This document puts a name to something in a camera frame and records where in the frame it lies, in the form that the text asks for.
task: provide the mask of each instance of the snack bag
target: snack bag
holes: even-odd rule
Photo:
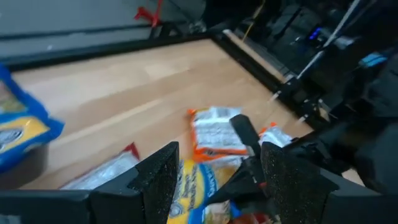
[[[203,204],[237,171],[243,157],[226,156],[205,163],[181,160],[167,223],[227,224],[231,217],[237,216],[229,201],[207,207]]]
[[[272,122],[269,128],[263,128],[260,132],[261,145],[263,142],[271,142],[279,147],[284,147],[292,142],[292,137],[284,133],[280,127],[277,126],[275,122]]]
[[[61,190],[93,190],[100,185],[123,174],[139,163],[139,153],[136,145],[131,143],[117,156],[102,163],[87,173],[69,181]]]
[[[188,113],[194,154],[247,154],[245,145],[229,123],[229,119],[241,113],[240,108],[212,106]]]
[[[0,65],[0,172],[16,165],[29,150],[58,137],[62,129],[63,123],[50,119]]]

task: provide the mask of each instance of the cable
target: cable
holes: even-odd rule
[[[266,0],[262,0],[262,3],[260,5],[260,7],[257,8],[257,10],[254,12],[253,14],[253,22],[250,24],[249,28],[247,29],[246,33],[244,34],[242,41],[244,41],[246,39],[246,37],[248,36],[251,28],[253,27],[254,23],[256,23],[256,19],[259,16],[260,12],[262,11],[262,8],[264,7],[264,5],[266,4]]]
[[[327,47],[337,36],[338,32],[340,31],[340,29],[343,27],[343,25],[345,24],[345,22],[348,20],[349,16],[353,13],[354,9],[358,6],[359,2],[361,2],[361,0],[354,0],[354,2],[351,4],[351,6],[349,7],[349,9],[347,10],[346,14],[343,16],[343,18],[341,19],[340,23],[337,25],[335,31],[333,31],[333,33],[330,35],[330,37],[328,38],[328,40],[326,41],[325,44],[323,44],[323,47]],[[323,56],[324,51],[320,51],[319,53],[317,53],[314,58],[312,58],[312,60],[310,61],[310,63],[308,63],[308,65],[300,72],[300,74],[297,76],[297,79],[301,78],[303,76],[303,74],[321,57]]]

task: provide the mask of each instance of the wooden surface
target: wooden surface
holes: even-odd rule
[[[24,189],[56,189],[136,143],[142,159],[170,141],[192,153],[186,111],[240,106],[257,130],[311,131],[210,40],[18,72],[17,82],[63,120],[45,172]]]

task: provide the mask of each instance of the textured black pad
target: textured black pad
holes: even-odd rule
[[[178,142],[170,142],[90,195],[96,223],[167,223],[178,172]]]
[[[319,167],[270,142],[262,144],[261,164],[282,223],[320,223],[329,193],[338,186]]]

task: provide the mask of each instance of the metal rod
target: metal rod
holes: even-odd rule
[[[343,27],[343,25],[348,20],[350,15],[353,13],[354,9],[358,6],[359,2],[361,2],[361,0],[354,0],[354,2],[351,4],[349,9],[347,10],[346,14],[341,19],[340,23],[337,25],[335,31],[333,31],[333,33],[329,36],[329,39],[325,42],[325,44],[323,44],[323,49],[325,47],[329,46],[329,44],[332,41],[334,41],[337,33],[340,31],[340,29]],[[314,56],[314,58],[311,59],[310,63],[308,63],[308,65],[300,72],[300,74],[297,76],[297,79],[301,78],[303,76],[303,74],[324,54],[324,52],[325,52],[325,50],[319,51]]]

